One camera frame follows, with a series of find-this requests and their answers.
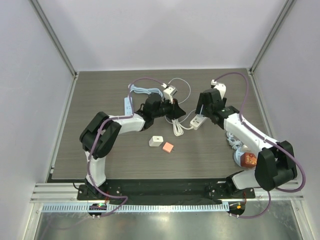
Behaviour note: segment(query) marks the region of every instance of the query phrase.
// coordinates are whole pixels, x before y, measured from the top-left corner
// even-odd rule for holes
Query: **orange block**
[[[162,149],[164,151],[166,151],[167,153],[171,153],[173,148],[174,148],[174,146],[171,143],[166,142]]]

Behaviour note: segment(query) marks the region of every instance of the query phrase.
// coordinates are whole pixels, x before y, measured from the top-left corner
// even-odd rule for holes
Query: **power socket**
[[[194,130],[198,130],[198,128],[207,120],[207,117],[197,114],[191,121],[190,127],[193,127]]]

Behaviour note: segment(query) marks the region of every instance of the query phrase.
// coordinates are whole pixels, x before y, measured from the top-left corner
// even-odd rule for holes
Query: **white backdrop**
[[[296,1],[256,70],[276,137],[288,140],[306,172],[303,193],[320,239],[320,1]]]
[[[72,76],[27,0],[0,1],[0,238],[21,239]]]
[[[285,0],[39,0],[77,71],[251,67]]]

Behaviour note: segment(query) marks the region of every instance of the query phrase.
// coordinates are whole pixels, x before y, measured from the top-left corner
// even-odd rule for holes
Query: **metal corner post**
[[[294,6],[295,2],[296,2],[296,0],[286,0],[285,4],[283,5],[283,8],[281,9],[277,19],[275,20],[275,22],[272,26],[267,38],[265,39],[258,55],[256,56],[256,58],[252,64],[252,67],[250,68],[251,74],[253,74],[255,72],[255,70],[257,69],[261,59],[263,58],[269,45],[271,44],[271,42],[275,38],[277,32],[279,31],[280,27],[282,26],[284,20],[288,16],[288,14],[289,14],[290,10],[292,9],[292,7]]]
[[[49,37],[52,40],[52,43],[56,47],[57,51],[59,52],[60,56],[62,57],[64,63],[66,64],[67,68],[71,72],[72,76],[76,77],[76,70],[74,69],[73,65],[71,64],[64,48],[62,47],[55,31],[53,30],[49,20],[47,19],[43,9],[41,8],[38,0],[29,0],[30,4],[32,5],[35,13],[38,15],[40,21],[42,22],[46,32],[48,33]]]

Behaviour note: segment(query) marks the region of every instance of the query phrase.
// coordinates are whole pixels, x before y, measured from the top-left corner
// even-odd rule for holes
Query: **black wire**
[[[74,182],[72,183],[72,185],[73,185],[73,187],[74,187],[75,189],[79,190],[79,188],[78,188],[78,187],[76,187],[76,185],[75,185],[75,183],[74,183]]]

